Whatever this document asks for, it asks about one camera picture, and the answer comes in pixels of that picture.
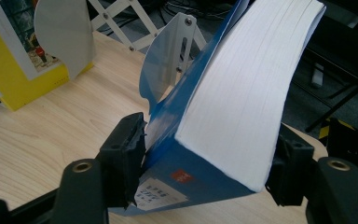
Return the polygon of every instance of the white book pages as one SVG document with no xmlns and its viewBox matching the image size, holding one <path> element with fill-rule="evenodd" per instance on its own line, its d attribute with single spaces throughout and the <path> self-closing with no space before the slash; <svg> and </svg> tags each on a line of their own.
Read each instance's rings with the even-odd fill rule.
<svg viewBox="0 0 358 224">
<path fill-rule="evenodd" d="M 253 191 L 264 188 L 282 111 L 324 5 L 257 0 L 213 56 L 175 138 Z"/>
</svg>

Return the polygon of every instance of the thick book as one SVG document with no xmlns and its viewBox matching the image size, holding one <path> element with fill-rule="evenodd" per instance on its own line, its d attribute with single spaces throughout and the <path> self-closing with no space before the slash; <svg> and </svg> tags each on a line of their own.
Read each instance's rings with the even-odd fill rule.
<svg viewBox="0 0 358 224">
<path fill-rule="evenodd" d="M 245 13 L 238 8 L 242 1 L 153 108 L 137 206 L 114 212 L 143 214 L 264 188 L 289 84 L 324 5 L 257 0 Z"/>
<path fill-rule="evenodd" d="M 35 35 L 36 2 L 0 0 L 0 101 L 11 110 L 70 80 L 67 66 L 45 52 Z"/>
</svg>

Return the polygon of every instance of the wooden table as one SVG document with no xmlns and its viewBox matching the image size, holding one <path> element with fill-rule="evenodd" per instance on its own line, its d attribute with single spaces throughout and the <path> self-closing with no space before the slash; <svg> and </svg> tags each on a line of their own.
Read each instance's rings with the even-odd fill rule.
<svg viewBox="0 0 358 224">
<path fill-rule="evenodd" d="M 94 158 L 121 118 L 148 103 L 138 93 L 144 55 L 95 34 L 94 67 L 16 112 L 0 105 L 0 199 L 14 209 L 60 184 L 72 161 Z M 306 223 L 305 207 L 278 207 L 252 196 L 111 223 Z"/>
</svg>

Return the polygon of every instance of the screw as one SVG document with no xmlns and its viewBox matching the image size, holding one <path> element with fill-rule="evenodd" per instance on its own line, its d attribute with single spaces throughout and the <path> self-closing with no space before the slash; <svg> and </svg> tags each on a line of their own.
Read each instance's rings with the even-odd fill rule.
<svg viewBox="0 0 358 224">
<path fill-rule="evenodd" d="M 186 18 L 186 19 L 185 19 L 185 24 L 186 24 L 186 25 L 190 26 L 191 23 L 193 23 L 193 21 L 192 21 L 190 18 Z"/>
</svg>

